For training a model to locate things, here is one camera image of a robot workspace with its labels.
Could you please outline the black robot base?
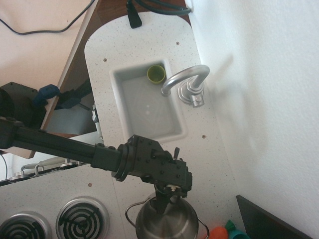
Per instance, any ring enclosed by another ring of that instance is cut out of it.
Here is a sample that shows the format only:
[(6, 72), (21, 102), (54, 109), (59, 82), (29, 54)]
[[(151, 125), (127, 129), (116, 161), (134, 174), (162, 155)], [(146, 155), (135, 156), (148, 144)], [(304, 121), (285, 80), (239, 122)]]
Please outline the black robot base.
[(0, 87), (0, 115), (14, 118), (26, 127), (40, 129), (46, 115), (45, 106), (34, 105), (36, 89), (9, 82)]

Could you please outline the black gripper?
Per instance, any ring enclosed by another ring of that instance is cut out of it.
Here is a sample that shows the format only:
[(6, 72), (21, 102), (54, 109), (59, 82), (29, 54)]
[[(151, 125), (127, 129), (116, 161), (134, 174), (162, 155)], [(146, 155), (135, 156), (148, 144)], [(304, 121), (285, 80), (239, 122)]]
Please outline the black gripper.
[(164, 214), (172, 196), (187, 197), (188, 192), (192, 189), (193, 177), (192, 173), (186, 172), (185, 176), (174, 173), (171, 179), (174, 182), (155, 183), (155, 199), (153, 199), (153, 208), (158, 214)]

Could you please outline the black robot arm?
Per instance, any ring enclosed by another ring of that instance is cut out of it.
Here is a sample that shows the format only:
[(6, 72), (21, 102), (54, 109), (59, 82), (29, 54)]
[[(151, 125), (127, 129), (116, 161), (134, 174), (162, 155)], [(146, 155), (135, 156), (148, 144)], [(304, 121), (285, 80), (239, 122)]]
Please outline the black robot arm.
[(110, 171), (117, 181), (128, 175), (153, 184), (156, 199), (153, 207), (163, 214), (171, 197), (186, 198), (192, 188), (192, 174), (186, 162), (171, 155), (152, 139), (133, 135), (118, 148), (90, 145), (27, 128), (13, 118), (0, 119), (0, 147), (18, 147), (88, 163), (93, 168)]

